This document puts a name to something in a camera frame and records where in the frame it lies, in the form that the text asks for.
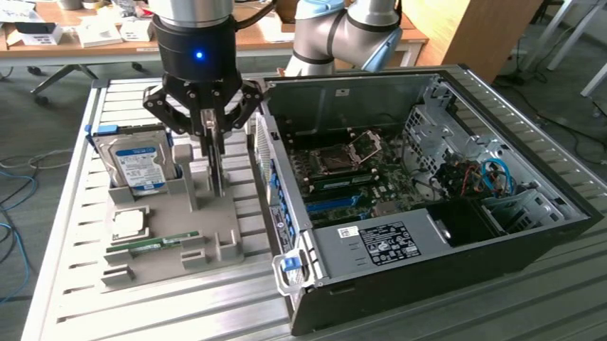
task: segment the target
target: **red cable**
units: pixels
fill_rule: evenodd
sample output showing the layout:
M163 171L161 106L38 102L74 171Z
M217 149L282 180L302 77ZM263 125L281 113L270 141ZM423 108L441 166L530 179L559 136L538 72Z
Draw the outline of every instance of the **red cable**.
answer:
M470 176L471 174L471 170L474 170L477 167L474 166L470 166L466 170L466 176L465 176L465 183L462 184L462 193L461 193L461 197L465 196L465 193L466 193L466 185L467 185L467 177Z

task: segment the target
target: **green circuit board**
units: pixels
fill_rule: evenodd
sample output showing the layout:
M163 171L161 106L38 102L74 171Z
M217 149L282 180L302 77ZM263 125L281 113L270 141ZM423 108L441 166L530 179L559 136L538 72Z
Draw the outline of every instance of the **green circuit board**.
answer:
M315 227L406 212L433 200L415 188L395 146L381 134L374 134L379 137L379 150L365 139L354 144L361 153L358 159L373 153L361 164L354 161L349 144L291 150L291 166Z

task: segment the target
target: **wooden desk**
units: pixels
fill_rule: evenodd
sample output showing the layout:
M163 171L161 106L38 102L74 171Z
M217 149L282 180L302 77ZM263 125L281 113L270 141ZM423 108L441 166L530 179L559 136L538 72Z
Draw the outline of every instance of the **wooden desk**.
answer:
M57 3L38 3L37 11L47 22L59 23L63 26L81 24L82 16L95 15L94 10L62 11ZM235 17L242 20L250 17L258 9L249 6L237 6ZM415 29L409 20L403 20L405 34L398 51L406 52L402 63L414 65L419 50L429 38ZM82 48L77 33L66 33L59 45L26 46L19 42L7 46L7 30L13 31L13 25L0 30L0 67L34 66L34 65L66 65L66 64L98 64L125 63L161 60L157 41L125 42L121 44ZM269 55L291 55L293 42L273 43L265 39L261 26L253 27L237 33L237 45L239 57L257 57Z

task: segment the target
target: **aluminum extrusion table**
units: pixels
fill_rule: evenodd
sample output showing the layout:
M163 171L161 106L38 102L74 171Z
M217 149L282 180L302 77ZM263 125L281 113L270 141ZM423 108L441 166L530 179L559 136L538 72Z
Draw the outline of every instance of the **aluminum extrusion table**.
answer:
M442 67L509 124L595 207L607 187L481 79ZM138 288L101 292L109 176L85 126L157 122L142 93L161 79L117 80L91 90L23 340L594 340L607 335L607 228L599 223L525 271L305 337L291 337L278 294L246 135L227 141L243 264ZM481 126L466 110L465 122ZM178 144L190 143L185 136ZM206 160L199 149L195 165Z

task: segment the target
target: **blue cable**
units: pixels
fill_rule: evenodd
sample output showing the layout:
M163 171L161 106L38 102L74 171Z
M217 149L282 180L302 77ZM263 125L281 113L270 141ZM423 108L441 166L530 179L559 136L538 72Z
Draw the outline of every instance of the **blue cable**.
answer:
M30 282L30 266L29 266L29 258L26 257L26 248L23 247L23 241L22 241L22 236L19 235L18 231L15 231L11 227L11 225L0 223L0 226L6 227L9 231L13 231L15 233L15 238L18 239L18 244L19 244L19 251L22 251L22 256L23 256L23 262L26 265L26 279L23 281L22 286L19 286L18 290L15 290L6 298L5 300L0 301L0 304L3 304L6 301L9 301L15 295L18 295L19 291L23 290L23 288L29 285Z
M487 168L485 165L487 163L497 163L503 169L505 169L505 174L506 174L506 182L509 184L510 188L510 195L514 195L514 183L513 183L513 177L510 176L510 169L509 166L506 166L506 163L499 159L499 158L489 158L487 160L483 161L481 165L481 175L483 177L485 184L487 185L489 189L494 189L494 185L491 184L491 181L487 179Z
M27 199L30 199L33 197L33 195L35 194L37 192L37 188L38 188L38 181L37 179L34 179L31 176L26 176L26 175L13 175L10 173L6 173L0 170L0 175L3 176L7 176L10 178L17 178L17 179L27 179L30 180L31 182L31 191L29 193L29 195L25 196L23 199L21 199L13 206L7 207L6 209L0 209L0 210L5 210L5 211L9 211L9 210L13 210L14 208L17 208L21 204L25 203L25 201Z

